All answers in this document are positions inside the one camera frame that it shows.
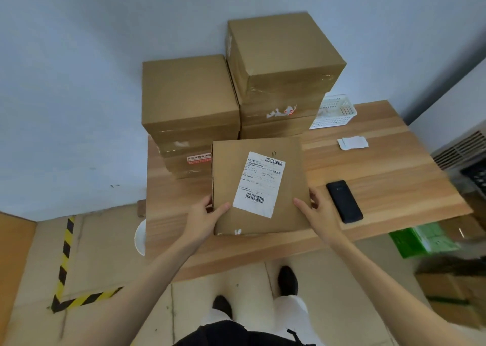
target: white plastic basket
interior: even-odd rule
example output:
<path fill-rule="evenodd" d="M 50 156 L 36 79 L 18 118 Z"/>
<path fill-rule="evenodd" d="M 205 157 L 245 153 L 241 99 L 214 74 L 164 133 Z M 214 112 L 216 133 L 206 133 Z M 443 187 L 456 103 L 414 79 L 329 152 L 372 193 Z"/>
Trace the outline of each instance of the white plastic basket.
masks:
<path fill-rule="evenodd" d="M 309 129 L 343 126 L 357 114 L 346 95 L 324 97 L 319 112 Z"/>

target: stack of white paper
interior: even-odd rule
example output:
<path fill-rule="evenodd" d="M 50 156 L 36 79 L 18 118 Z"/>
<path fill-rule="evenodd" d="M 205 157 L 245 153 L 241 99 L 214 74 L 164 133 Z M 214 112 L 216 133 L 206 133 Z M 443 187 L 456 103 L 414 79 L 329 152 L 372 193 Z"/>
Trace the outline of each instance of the stack of white paper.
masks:
<path fill-rule="evenodd" d="M 368 141 L 366 141 L 363 136 L 343 137 L 342 139 L 337 140 L 337 142 L 343 150 L 363 149 L 368 147 Z"/>

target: round white object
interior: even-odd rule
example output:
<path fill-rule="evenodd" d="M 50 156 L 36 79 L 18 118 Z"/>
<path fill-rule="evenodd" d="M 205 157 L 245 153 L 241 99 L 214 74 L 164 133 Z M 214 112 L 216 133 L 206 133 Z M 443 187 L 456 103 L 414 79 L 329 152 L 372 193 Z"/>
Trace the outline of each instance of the round white object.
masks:
<path fill-rule="evenodd" d="M 137 251 L 145 256 L 145 220 L 140 223 L 135 231 L 135 248 Z"/>

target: air conditioner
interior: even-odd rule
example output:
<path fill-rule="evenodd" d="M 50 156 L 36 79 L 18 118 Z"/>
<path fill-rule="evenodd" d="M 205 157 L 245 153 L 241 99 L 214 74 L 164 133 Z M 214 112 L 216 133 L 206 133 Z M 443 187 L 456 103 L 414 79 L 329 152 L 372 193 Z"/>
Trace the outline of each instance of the air conditioner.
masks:
<path fill-rule="evenodd" d="M 409 127 L 459 192 L 477 190 L 486 198 L 486 172 L 484 180 L 461 173 L 486 159 L 486 60 Z"/>

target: yellow and black striped tape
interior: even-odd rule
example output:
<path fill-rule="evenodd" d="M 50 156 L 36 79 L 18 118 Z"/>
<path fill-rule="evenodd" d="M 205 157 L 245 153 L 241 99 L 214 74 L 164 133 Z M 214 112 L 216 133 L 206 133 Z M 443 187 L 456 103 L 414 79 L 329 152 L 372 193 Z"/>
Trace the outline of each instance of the yellow and black striped tape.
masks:
<path fill-rule="evenodd" d="M 62 294 L 64 292 L 64 287 L 66 285 L 66 277 L 68 275 L 68 262 L 69 256 L 71 253 L 71 246 L 72 246 L 72 233 L 74 231 L 74 219 L 75 216 L 68 218 L 68 225 L 66 227 L 66 231 L 64 233 L 64 245 L 62 249 L 62 262 L 61 266 L 59 267 L 59 276 L 57 282 L 57 289 L 54 295 L 54 299 L 52 299 L 51 310 L 53 313 L 61 312 L 66 309 L 70 309 L 76 306 L 88 305 L 94 303 L 95 301 L 109 299 L 113 295 L 115 295 L 118 291 L 120 291 L 123 287 L 118 287 L 115 290 L 104 291 L 97 294 L 87 294 L 77 297 L 73 300 L 66 300 L 61 302 Z"/>

